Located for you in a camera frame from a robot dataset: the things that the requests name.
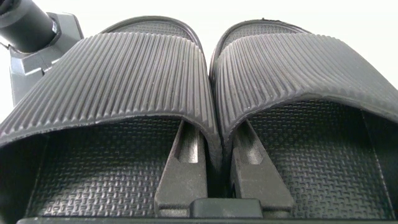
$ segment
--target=textured rubber surface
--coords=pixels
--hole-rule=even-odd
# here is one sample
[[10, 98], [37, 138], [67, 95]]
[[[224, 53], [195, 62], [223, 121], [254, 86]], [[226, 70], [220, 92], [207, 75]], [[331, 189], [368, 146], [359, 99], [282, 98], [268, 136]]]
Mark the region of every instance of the textured rubber surface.
[[27, 217], [153, 217], [181, 119], [206, 138], [216, 176], [221, 143], [199, 46], [170, 35], [99, 34], [77, 43], [14, 108], [0, 124], [0, 145], [49, 139]]
[[182, 28], [172, 24], [159, 22], [141, 22], [118, 28], [113, 32], [142, 32], [149, 34], [177, 35], [191, 40], [190, 36]]
[[206, 137], [213, 169], [220, 169], [203, 54], [193, 42], [166, 35], [113, 33], [82, 40], [0, 125], [0, 144], [136, 116], [194, 124]]
[[397, 121], [397, 90], [342, 41], [313, 34], [240, 38], [213, 74], [221, 134], [230, 157], [232, 134], [248, 116], [303, 98], [328, 98]]
[[164, 16], [141, 16], [126, 19], [111, 27], [108, 27], [102, 33], [108, 32], [141, 32], [148, 34], [176, 35], [196, 43], [200, 49], [201, 43], [195, 31], [182, 21], [164, 17]]
[[398, 91], [353, 49], [306, 31], [236, 25], [210, 77], [225, 164], [249, 119], [295, 199], [293, 218], [395, 218], [357, 108], [396, 122]]
[[[18, 224], [93, 224], [93, 223], [109, 223], [109, 224], [148, 224], [154, 223], [151, 218], [97, 218], [87, 219], [87, 218], [26, 218], [20, 220]], [[368, 224], [369, 220], [275, 220], [275, 219], [260, 219], [260, 218], [242, 218], [242, 219], [212, 219], [212, 218], [158, 218], [156, 219], [158, 224], [168, 224], [168, 223], [178, 223], [178, 224], [206, 224], [206, 223], [217, 223], [217, 224], [232, 224], [232, 223], [245, 223], [245, 224]], [[384, 220], [372, 220], [372, 224], [385, 224]]]
[[281, 21], [247, 21], [232, 27], [230, 33], [223, 40], [221, 51], [239, 38], [261, 34], [296, 34], [307, 32], [299, 27]]
[[250, 123], [295, 199], [294, 218], [394, 218], [360, 110], [301, 101]]
[[279, 33], [309, 33], [308, 31], [297, 27], [292, 24], [288, 24], [282, 21], [270, 21], [270, 20], [252, 20], [244, 21], [230, 27], [218, 41], [216, 49], [213, 53], [210, 63], [210, 80], [214, 83], [213, 75], [217, 70], [217, 59], [224, 50], [226, 46], [230, 43], [238, 40], [242, 37], [247, 37], [250, 35], [261, 35], [261, 34], [279, 34]]
[[26, 217], [153, 217], [179, 124], [144, 118], [55, 133]]

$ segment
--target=white wall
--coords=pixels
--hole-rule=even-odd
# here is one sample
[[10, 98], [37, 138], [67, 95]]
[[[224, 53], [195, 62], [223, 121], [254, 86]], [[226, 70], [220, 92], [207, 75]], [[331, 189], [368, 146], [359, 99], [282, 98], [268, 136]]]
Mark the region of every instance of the white wall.
[[[169, 16], [198, 34], [207, 62], [218, 39], [245, 20], [277, 19], [346, 42], [398, 88], [398, 3], [395, 1], [123, 1], [34, 0], [44, 11], [77, 16], [85, 37], [123, 19]], [[0, 121], [12, 110], [9, 57], [0, 49]]]

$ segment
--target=slide sandal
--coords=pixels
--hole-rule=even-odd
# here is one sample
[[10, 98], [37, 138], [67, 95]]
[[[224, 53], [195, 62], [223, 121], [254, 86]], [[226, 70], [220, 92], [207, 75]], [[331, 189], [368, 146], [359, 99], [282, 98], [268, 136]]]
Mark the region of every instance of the slide sandal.
[[0, 218], [187, 217], [206, 154], [220, 171], [214, 111], [199, 42], [83, 39], [0, 125]]
[[210, 71], [233, 197], [265, 217], [395, 219], [398, 91], [353, 49], [248, 21]]

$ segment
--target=ribbed rubber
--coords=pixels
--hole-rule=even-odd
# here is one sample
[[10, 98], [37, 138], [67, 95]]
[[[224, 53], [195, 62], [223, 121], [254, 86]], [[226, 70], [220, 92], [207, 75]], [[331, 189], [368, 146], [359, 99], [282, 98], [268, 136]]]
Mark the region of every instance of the ribbed rubber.
[[248, 116], [289, 101], [328, 98], [398, 121], [397, 90], [342, 41], [314, 34], [240, 38], [214, 73], [223, 144]]
[[271, 20], [251, 20], [240, 22], [232, 27], [230, 27], [218, 41], [216, 49], [213, 53], [210, 62], [210, 80], [214, 83], [213, 74], [215, 73], [217, 66], [217, 59], [220, 56], [221, 52], [224, 50], [226, 46], [230, 43], [238, 40], [242, 37], [247, 37], [250, 35], [261, 35], [261, 34], [279, 34], [279, 33], [288, 33], [288, 34], [296, 34], [296, 33], [309, 33], [308, 31], [297, 27], [292, 24], [288, 24], [282, 21], [271, 21]]
[[49, 137], [30, 217], [153, 216], [181, 119], [203, 133], [209, 172], [219, 173], [221, 143], [199, 46], [169, 35], [99, 34], [77, 43], [14, 108], [0, 125], [0, 145]]
[[76, 125], [166, 116], [200, 128], [213, 165], [220, 166], [205, 61], [193, 42], [166, 35], [99, 34], [62, 59], [0, 125], [1, 145]]
[[393, 219], [360, 110], [300, 101], [250, 118], [295, 199], [295, 218]]
[[225, 40], [223, 40], [221, 50], [239, 38], [250, 35], [261, 34], [296, 34], [307, 32], [299, 27], [281, 21], [247, 21], [232, 27]]
[[292, 217], [394, 219], [361, 110], [397, 122], [398, 91], [365, 59], [331, 37], [262, 34], [230, 43], [213, 68], [225, 164], [249, 119]]

